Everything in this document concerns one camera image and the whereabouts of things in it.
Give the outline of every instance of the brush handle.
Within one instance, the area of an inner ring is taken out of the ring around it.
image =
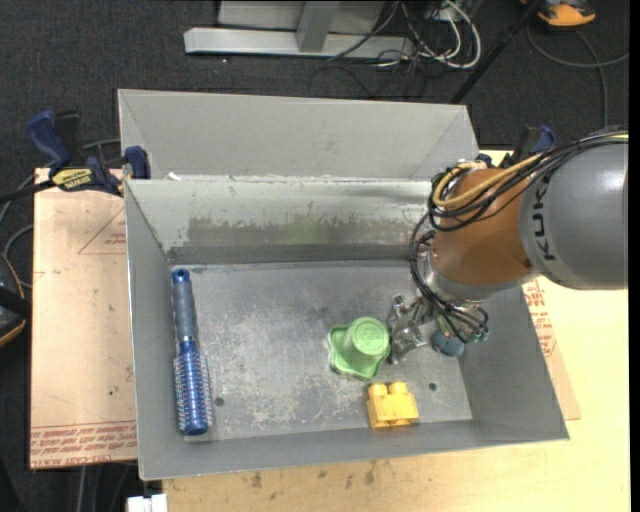
[[[173,320],[178,355],[173,360],[178,427],[185,435],[199,436],[211,424],[211,391],[204,359],[198,353],[198,323],[189,271],[171,273]]]

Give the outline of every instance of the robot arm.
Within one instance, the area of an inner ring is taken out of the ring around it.
[[[454,340],[450,355],[486,338],[483,300],[536,273],[571,288],[626,285],[627,159],[628,132],[617,130],[506,169],[459,163],[434,179],[410,241],[420,290],[411,308]]]

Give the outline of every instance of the blue clamp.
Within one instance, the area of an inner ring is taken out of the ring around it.
[[[536,142],[533,148],[531,148],[531,153],[546,151],[547,149],[551,149],[556,143],[556,134],[553,133],[551,128],[545,124],[541,124],[538,129],[540,130],[540,137],[538,142]]]
[[[96,190],[120,196],[122,180],[101,165],[97,157],[89,156],[81,165],[72,161],[71,154],[77,152],[67,150],[54,128],[54,119],[53,111],[45,110],[31,119],[27,126],[31,142],[53,160],[49,170],[50,182],[67,192]],[[140,146],[127,148],[124,158],[131,165],[134,178],[151,177],[147,155]]]
[[[132,178],[148,180],[151,178],[151,166],[147,153],[140,146],[131,146],[125,149],[124,159],[131,166]]]

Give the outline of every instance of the black cable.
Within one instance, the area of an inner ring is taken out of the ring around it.
[[[386,19],[382,23],[380,23],[380,25],[378,25],[378,27],[374,28],[371,32],[369,32],[366,36],[364,36],[360,41],[358,41],[356,44],[354,44],[351,48],[348,48],[348,49],[344,50],[343,52],[340,52],[339,54],[334,55],[333,57],[329,58],[328,61],[338,60],[338,59],[346,57],[347,55],[355,52],[358,48],[360,48],[369,39],[371,39],[373,36],[375,36],[380,31],[382,31],[382,29],[384,29],[391,22],[391,20],[395,16],[396,11],[398,10],[399,6],[400,6],[400,2],[399,1],[393,2],[393,4],[391,4],[391,11],[387,15]]]
[[[322,66],[316,69],[313,73],[311,73],[311,76],[307,80],[307,90],[309,91],[309,95],[312,98],[316,97],[316,95],[313,92],[313,82],[316,79],[316,77],[322,72],[331,71],[331,70],[340,71],[345,75],[349,76],[366,93],[367,99],[370,99],[373,97],[373,93],[369,90],[367,85],[362,80],[360,80],[360,78],[358,78],[353,71],[342,66],[331,65],[331,66]]]
[[[530,166],[520,169],[517,173],[515,173],[511,178],[502,183],[494,192],[491,194],[487,194],[487,191],[482,191],[476,197],[470,199],[467,203],[462,206],[451,208],[451,207],[438,207],[433,202],[433,191],[431,196],[428,199],[429,205],[429,214],[430,219],[433,225],[433,228],[441,231],[455,231],[457,229],[462,229],[473,222],[479,222],[481,220],[486,220],[487,218],[492,217],[504,207],[507,206],[514,198],[512,198],[507,204],[503,205],[500,210],[497,212],[493,212],[490,215],[483,216],[483,213],[486,212],[488,207],[502,194],[507,192],[508,190],[512,190],[516,185],[521,183],[523,180],[532,178],[532,182],[536,181],[542,176],[549,175],[550,173],[557,170],[561,167],[566,161],[573,158],[579,153],[582,153],[588,149],[592,149],[601,145],[606,144],[627,144],[627,139],[615,138],[617,135],[621,135],[624,133],[628,133],[625,130],[615,130],[605,133],[599,133],[592,136],[587,136],[585,138],[579,139],[578,141],[572,142],[570,144],[561,146],[557,149],[547,151],[542,153],[537,162],[532,163]],[[434,178],[434,187],[441,179],[441,176]],[[472,214],[471,217],[465,219],[454,226],[440,226],[435,222],[435,218],[453,218],[459,217],[461,215]]]
[[[467,325],[474,331],[476,335],[482,335],[488,332],[487,322],[489,320],[489,315],[482,308],[478,308],[478,312],[481,316],[481,318],[478,319],[473,315],[470,315],[469,313],[466,313],[461,309],[455,307],[452,303],[442,300],[435,292],[433,292],[433,290],[431,290],[431,288],[429,288],[427,283],[422,278],[420,270],[418,269],[417,250],[418,247],[420,247],[421,245],[425,245],[428,240],[433,238],[434,232],[430,231],[425,233],[419,241],[416,241],[416,237],[427,219],[428,213],[423,215],[420,221],[416,224],[411,234],[411,238],[409,239],[409,268],[411,277],[422,293],[423,297],[427,301],[429,301],[434,310],[449,325],[453,334],[463,343],[468,343],[470,340],[460,333],[453,322],[453,318],[455,318],[458,322]]]
[[[556,57],[555,55],[551,55],[550,53],[547,53],[546,51],[544,51],[534,40],[533,40],[533,36],[531,35],[531,26],[527,27],[526,30],[527,33],[527,39],[529,39],[529,43],[531,43],[531,46],[533,46],[533,48],[540,54],[544,55],[547,59],[552,60],[553,62],[557,62],[558,64],[562,64],[563,66],[569,66],[572,68],[582,68],[582,69],[595,69],[595,68],[599,68],[599,67],[603,67],[603,66],[612,66],[613,64],[617,64],[618,62],[622,62],[625,59],[629,58],[629,52],[627,51],[626,53],[611,59],[611,60],[607,60],[604,62],[594,62],[593,64],[591,63],[587,63],[587,62],[571,62],[568,60],[564,60],[564,59],[560,59],[558,57]]]
[[[28,187],[19,188],[9,194],[4,196],[0,196],[0,204],[9,203],[15,201],[24,196],[35,194],[36,192],[41,192],[42,190],[47,190],[48,188],[55,187],[55,183],[52,181],[44,181],[42,183],[36,183],[35,185],[30,185]]]
[[[584,37],[580,32],[576,32],[576,35],[580,38],[580,40],[584,43],[584,45],[591,53],[595,64],[598,67],[598,74],[600,75],[600,84],[602,87],[602,126],[607,126],[609,124],[609,92],[607,90],[607,78],[604,75],[604,66],[600,64],[600,59],[598,59],[598,54],[594,50],[593,46],[587,38]]]
[[[118,503],[118,500],[120,499],[120,491],[122,490],[122,486],[124,484],[124,481],[127,477],[127,475],[129,474],[129,470],[131,469],[132,466],[125,466],[124,471],[122,472],[122,475],[120,476],[120,479],[118,480],[118,483],[116,484],[116,488],[113,492],[113,498],[111,499],[111,504],[109,505],[109,508],[107,509],[108,512],[113,512],[114,507],[116,506],[116,503]]]

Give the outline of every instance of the gray metal bin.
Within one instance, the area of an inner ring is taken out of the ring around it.
[[[567,437],[520,289],[487,302],[490,339],[462,358],[383,364],[375,381],[408,383],[415,425],[371,429],[368,383],[329,367],[334,325],[415,294],[406,245],[430,177],[477,153],[464,107],[121,91],[120,110],[123,145],[153,167],[125,194],[142,478]],[[205,442],[176,424],[176,265],[211,372]]]

